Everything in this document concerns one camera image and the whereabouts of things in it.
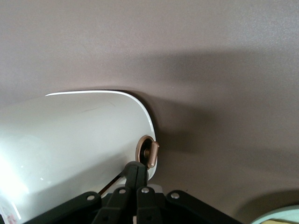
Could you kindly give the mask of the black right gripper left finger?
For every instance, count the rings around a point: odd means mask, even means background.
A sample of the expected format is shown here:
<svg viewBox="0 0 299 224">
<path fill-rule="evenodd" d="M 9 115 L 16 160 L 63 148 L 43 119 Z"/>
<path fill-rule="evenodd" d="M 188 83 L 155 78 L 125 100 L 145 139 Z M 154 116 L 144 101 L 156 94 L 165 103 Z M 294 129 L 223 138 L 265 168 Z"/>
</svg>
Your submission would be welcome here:
<svg viewBox="0 0 299 224">
<path fill-rule="evenodd" d="M 83 193 L 27 221 L 28 224 L 131 224 L 138 190 L 138 162 L 129 162 L 121 173 L 124 186 L 104 198 L 96 192 Z"/>
</svg>

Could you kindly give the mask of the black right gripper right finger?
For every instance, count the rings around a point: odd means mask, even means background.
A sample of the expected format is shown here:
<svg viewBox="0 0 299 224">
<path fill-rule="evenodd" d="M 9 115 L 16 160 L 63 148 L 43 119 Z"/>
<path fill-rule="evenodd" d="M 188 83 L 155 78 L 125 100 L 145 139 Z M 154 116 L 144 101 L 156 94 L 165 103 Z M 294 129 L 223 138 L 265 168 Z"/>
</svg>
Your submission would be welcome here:
<svg viewBox="0 0 299 224">
<path fill-rule="evenodd" d="M 138 224 L 239 224 L 240 221 L 181 191 L 167 195 L 147 186 L 147 168 L 137 163 L 136 218 Z"/>
</svg>

